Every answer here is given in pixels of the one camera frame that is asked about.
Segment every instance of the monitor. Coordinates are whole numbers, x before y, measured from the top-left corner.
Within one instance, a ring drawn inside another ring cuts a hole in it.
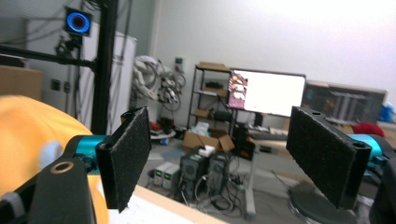
[[[376,123],[387,91],[307,80],[302,107],[317,110],[337,124]]]
[[[305,75],[232,69],[230,71],[227,106],[255,112],[255,125],[262,125],[262,115],[290,117],[291,108],[300,106]]]

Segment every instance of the white wall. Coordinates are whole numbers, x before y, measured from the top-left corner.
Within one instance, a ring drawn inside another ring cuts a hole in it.
[[[187,63],[177,124],[187,123],[200,61],[385,89],[396,105],[394,0],[159,0],[156,9],[152,55]]]

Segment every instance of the red object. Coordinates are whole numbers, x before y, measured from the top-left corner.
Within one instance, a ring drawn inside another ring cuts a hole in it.
[[[159,131],[161,129],[161,125],[159,123],[150,122],[149,127],[151,130]]]
[[[365,133],[365,134],[376,134],[381,137],[385,137],[384,131],[373,123],[359,123],[357,125],[352,125],[353,133]]]

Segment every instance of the yellow object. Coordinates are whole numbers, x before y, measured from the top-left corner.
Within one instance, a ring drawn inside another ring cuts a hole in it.
[[[90,135],[89,129],[64,112],[24,96],[0,96],[0,196],[13,191],[39,172],[39,152],[51,141],[63,149],[75,135]],[[99,176],[89,176],[98,223],[107,223]]]

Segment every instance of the black metal pole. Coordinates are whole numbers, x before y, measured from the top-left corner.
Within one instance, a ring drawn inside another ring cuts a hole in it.
[[[93,134],[106,134],[107,129],[107,110],[110,98],[110,80],[118,2],[118,0],[110,0],[106,1],[105,6],[101,6],[97,66],[94,71],[92,102],[91,131]]]

